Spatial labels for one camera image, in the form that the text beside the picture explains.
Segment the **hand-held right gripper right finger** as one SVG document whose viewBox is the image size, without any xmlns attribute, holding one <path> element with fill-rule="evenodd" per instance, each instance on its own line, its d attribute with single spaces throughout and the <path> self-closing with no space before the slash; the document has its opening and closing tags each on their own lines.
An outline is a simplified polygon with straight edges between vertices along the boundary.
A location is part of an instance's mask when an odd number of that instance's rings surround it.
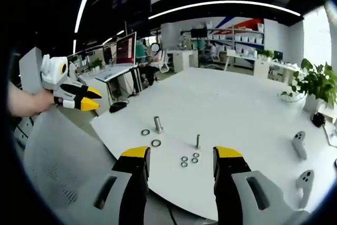
<svg viewBox="0 0 337 225">
<path fill-rule="evenodd" d="M 282 190 L 252 171 L 237 150 L 213 148 L 218 224 L 303 224 L 310 213 L 286 204 Z"/>
</svg>

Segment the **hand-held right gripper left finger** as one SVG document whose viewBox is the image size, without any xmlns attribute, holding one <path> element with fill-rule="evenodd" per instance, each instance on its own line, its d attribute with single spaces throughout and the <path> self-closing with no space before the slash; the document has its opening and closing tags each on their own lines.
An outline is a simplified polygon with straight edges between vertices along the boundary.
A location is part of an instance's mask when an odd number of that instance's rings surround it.
<svg viewBox="0 0 337 225">
<path fill-rule="evenodd" d="M 124 151 L 111 171 L 80 190 L 80 224 L 143 224 L 150 147 Z"/>
</svg>

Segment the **person's left hand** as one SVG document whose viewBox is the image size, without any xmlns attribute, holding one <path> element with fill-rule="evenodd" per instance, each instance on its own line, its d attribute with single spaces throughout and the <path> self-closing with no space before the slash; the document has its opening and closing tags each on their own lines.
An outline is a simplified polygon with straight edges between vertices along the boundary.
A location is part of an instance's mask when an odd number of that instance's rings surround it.
<svg viewBox="0 0 337 225">
<path fill-rule="evenodd" d="M 26 99 L 26 115 L 34 116 L 50 109 L 55 103 L 53 92 L 42 89 L 37 94 L 29 94 Z"/>
</svg>

